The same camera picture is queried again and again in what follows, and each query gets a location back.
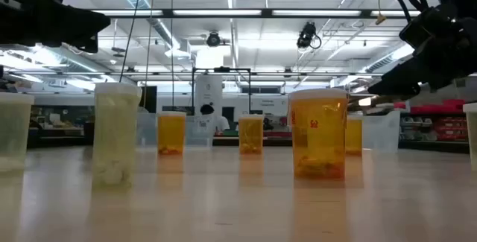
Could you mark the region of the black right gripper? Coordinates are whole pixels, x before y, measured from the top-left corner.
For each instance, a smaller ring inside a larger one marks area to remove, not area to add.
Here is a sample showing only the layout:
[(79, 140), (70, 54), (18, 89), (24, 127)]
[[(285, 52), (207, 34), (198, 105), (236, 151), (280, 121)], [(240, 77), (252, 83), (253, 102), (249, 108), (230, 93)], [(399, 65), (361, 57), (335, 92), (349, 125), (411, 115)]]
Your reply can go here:
[(439, 0), (435, 7), (450, 18), (448, 26), (382, 75), (368, 88), (370, 94), (406, 101), (420, 94), (419, 83), (440, 89), (477, 72), (477, 0)]

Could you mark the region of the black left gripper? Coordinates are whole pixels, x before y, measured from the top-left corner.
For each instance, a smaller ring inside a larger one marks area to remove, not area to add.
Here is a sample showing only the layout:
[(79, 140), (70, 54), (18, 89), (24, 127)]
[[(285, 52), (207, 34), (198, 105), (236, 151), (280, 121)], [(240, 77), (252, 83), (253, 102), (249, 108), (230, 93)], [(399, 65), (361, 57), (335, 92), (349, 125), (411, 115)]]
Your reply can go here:
[[(0, 0), (0, 44), (35, 45), (39, 42), (40, 12), (44, 0)], [(103, 13), (66, 7), (66, 44), (86, 53), (98, 52), (98, 40), (93, 38), (110, 25)]]

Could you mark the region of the orange pill bottle white cap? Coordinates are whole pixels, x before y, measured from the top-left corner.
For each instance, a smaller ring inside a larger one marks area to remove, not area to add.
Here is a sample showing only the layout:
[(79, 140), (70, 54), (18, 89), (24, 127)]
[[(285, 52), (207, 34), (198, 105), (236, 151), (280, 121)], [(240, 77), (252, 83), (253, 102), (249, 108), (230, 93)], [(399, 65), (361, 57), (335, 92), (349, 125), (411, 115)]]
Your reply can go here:
[(157, 149), (161, 156), (182, 156), (185, 145), (186, 113), (165, 111), (157, 118)]
[(241, 115), (238, 118), (240, 154), (263, 153), (263, 115)]
[(346, 154), (351, 156), (362, 156), (362, 118), (349, 116), (347, 118), (347, 128), (345, 131)]

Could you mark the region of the small pale green pill bottle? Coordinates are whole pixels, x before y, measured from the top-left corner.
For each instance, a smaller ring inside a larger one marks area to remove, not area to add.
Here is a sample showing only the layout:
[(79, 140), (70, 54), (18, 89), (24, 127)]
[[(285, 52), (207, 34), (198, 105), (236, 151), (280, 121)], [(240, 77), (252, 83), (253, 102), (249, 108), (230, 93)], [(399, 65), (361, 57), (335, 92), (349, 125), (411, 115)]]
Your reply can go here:
[(477, 102), (464, 104), (463, 111), (467, 117), (471, 168), (473, 171), (477, 171)]
[(0, 92), (0, 173), (24, 169), (33, 104), (31, 95)]
[(92, 186), (128, 187), (135, 168), (137, 110), (142, 90), (127, 83), (95, 85)]

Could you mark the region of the large orange bottle red print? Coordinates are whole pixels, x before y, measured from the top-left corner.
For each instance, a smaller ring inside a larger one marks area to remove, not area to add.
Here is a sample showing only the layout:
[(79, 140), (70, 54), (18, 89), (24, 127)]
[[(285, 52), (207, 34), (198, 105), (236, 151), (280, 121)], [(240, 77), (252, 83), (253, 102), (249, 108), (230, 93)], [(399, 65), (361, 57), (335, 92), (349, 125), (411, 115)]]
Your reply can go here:
[(342, 89), (305, 89), (289, 95), (294, 176), (345, 177), (348, 94)]

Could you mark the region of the clear plastic bin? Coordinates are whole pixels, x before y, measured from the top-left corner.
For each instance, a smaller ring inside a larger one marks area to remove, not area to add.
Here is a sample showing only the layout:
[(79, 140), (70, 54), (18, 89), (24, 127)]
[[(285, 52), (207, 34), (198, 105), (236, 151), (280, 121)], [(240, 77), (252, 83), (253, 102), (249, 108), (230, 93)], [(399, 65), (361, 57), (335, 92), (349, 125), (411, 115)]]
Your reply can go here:
[(381, 153), (396, 153), (399, 144), (400, 112), (363, 117), (363, 147)]
[[(187, 150), (210, 150), (215, 135), (213, 115), (187, 115), (185, 147)], [(136, 145), (157, 146), (157, 114), (139, 112), (136, 125)]]

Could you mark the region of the red storage bins shelf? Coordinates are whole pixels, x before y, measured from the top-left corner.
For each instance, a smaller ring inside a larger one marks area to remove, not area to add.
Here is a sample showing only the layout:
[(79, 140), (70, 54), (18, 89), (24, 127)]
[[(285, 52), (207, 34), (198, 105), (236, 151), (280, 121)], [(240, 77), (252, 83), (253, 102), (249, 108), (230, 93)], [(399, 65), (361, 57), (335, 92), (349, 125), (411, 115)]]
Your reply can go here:
[(402, 112), (399, 122), (400, 141), (464, 142), (468, 140), (464, 100), (450, 99), (441, 104), (412, 106)]

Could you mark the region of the black monitor screen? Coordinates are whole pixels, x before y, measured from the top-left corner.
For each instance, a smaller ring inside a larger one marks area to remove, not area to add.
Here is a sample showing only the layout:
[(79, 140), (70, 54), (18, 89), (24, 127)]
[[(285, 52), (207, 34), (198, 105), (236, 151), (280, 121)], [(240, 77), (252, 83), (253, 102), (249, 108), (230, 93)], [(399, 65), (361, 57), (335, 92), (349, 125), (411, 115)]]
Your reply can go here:
[(157, 87), (156, 86), (143, 86), (142, 96), (139, 104), (145, 108), (149, 113), (157, 112)]

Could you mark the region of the black round ceiling fixture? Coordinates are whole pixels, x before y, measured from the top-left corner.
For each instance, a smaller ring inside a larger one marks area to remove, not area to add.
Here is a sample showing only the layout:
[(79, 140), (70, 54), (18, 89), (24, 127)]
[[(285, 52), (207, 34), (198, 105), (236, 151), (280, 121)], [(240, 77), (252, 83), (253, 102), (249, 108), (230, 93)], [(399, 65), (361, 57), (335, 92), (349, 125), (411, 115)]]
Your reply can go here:
[(209, 47), (217, 47), (221, 44), (221, 38), (217, 31), (210, 31), (209, 36), (206, 38), (206, 44)]

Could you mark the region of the white column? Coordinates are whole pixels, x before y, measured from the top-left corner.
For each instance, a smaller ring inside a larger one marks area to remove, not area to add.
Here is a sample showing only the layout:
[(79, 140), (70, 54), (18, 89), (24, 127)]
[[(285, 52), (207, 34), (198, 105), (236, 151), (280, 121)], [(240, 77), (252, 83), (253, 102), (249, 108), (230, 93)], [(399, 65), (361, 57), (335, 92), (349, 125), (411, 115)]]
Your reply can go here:
[(203, 105), (210, 105), (216, 116), (222, 116), (222, 76), (202, 74), (195, 79), (195, 112), (200, 114)]

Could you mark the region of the person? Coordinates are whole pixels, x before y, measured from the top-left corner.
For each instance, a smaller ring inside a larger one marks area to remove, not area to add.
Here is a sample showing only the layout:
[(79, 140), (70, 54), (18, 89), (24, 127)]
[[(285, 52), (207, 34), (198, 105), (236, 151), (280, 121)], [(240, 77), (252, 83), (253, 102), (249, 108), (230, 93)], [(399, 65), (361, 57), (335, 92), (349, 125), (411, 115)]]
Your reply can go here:
[(222, 136), (225, 130), (230, 130), (229, 121), (222, 115), (215, 112), (214, 108), (209, 104), (200, 107), (202, 115), (213, 115), (215, 117), (215, 135)]

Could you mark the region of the black overhead frame beam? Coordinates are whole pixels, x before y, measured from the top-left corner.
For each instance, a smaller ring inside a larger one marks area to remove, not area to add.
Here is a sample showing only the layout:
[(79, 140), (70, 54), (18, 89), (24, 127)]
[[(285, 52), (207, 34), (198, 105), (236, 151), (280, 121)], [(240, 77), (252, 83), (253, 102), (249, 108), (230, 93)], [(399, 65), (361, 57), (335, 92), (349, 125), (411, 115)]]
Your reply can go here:
[(402, 10), (372, 9), (97, 9), (96, 13), (115, 19), (132, 18), (229, 18), (229, 19), (374, 19), (379, 14), (388, 19), (404, 19)]

